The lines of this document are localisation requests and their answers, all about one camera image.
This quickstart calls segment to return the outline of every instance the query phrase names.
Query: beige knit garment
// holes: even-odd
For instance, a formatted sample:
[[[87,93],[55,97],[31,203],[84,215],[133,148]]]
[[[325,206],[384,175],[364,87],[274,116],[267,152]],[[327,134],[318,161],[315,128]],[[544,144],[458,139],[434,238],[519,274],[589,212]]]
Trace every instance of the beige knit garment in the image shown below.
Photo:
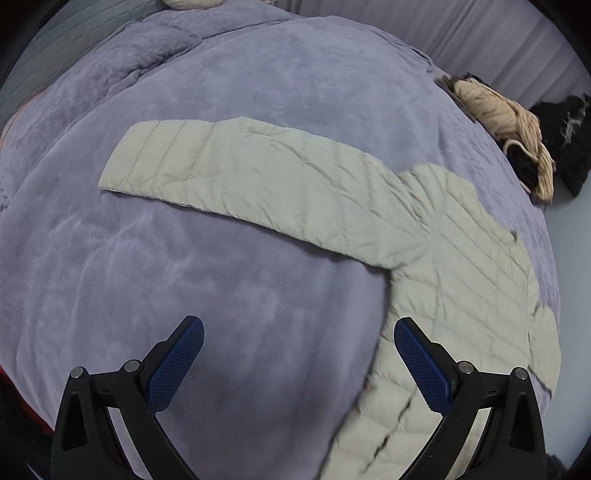
[[[495,140],[519,142],[538,164],[534,200],[551,203],[554,194],[554,160],[542,143],[540,121],[530,111],[475,79],[458,80],[454,93]]]

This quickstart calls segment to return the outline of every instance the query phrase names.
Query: red fabric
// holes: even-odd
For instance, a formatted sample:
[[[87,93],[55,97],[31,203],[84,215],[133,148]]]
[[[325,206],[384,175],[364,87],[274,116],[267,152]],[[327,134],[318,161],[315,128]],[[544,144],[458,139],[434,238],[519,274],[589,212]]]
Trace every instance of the red fabric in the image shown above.
[[[37,95],[40,95],[41,93],[43,92],[38,92],[32,97],[29,97],[27,100],[25,100],[25,102],[18,108],[18,110],[14,112],[14,114],[8,119],[8,122],[6,123],[6,125],[4,125],[4,129],[0,132],[0,148],[2,148],[2,144],[4,143],[4,139],[6,138],[6,135],[8,133],[8,129],[12,126],[12,123],[16,120],[18,114],[21,113],[22,109],[25,108],[31,100],[33,100]]]
[[[11,386],[11,388],[14,390],[14,393],[16,393],[16,396],[17,396],[17,399],[18,399],[18,403],[20,404],[21,409],[27,415],[27,417],[29,417],[33,422],[35,422],[36,424],[38,424],[41,427],[41,430],[43,431],[43,433],[45,435],[48,435],[50,437],[53,437],[53,430],[45,422],[45,420],[43,420],[39,415],[37,415],[37,412],[35,412],[35,410],[33,410],[27,404],[27,402],[24,401],[24,399],[21,397],[21,394],[18,392],[17,388],[14,386],[14,383],[12,383],[12,381],[10,380],[10,378],[8,378],[8,375],[2,369],[1,366],[0,366],[0,378],[3,378]]]

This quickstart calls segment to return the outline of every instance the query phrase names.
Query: bed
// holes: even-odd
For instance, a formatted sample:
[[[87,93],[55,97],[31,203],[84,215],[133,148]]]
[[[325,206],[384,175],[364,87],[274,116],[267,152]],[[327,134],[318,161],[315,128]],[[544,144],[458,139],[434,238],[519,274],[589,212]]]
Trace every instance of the bed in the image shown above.
[[[4,132],[0,365],[24,400],[53,426],[73,367],[118,369],[195,314],[206,324],[199,364],[158,416],[177,449],[202,478],[311,479],[363,387],[385,272],[238,220],[101,194],[107,159],[145,120],[247,116],[358,148],[395,173],[441,165],[518,232],[558,322],[543,213],[437,74],[376,28],[259,0],[116,30]],[[537,394],[544,411],[550,394],[540,384]]]

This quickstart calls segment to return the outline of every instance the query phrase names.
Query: pillow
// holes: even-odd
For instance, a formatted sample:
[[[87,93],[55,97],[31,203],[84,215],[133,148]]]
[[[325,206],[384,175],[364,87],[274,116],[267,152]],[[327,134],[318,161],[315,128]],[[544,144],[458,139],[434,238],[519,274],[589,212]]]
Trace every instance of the pillow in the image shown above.
[[[191,10],[193,8],[211,8],[221,5],[224,0],[163,0],[170,8],[175,10]]]

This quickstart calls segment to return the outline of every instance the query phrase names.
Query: clothing pile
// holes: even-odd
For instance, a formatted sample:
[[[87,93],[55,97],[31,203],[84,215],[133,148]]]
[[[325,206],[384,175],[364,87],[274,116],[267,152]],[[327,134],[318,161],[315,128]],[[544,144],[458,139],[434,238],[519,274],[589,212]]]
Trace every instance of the clothing pile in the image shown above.
[[[577,196],[591,168],[590,98],[569,96],[561,103],[540,102],[531,112],[540,119],[544,145],[556,161],[556,174]]]
[[[436,83],[468,118],[478,120],[499,143],[532,200],[551,203],[556,166],[542,142],[538,118],[470,74],[463,79],[442,77]]]

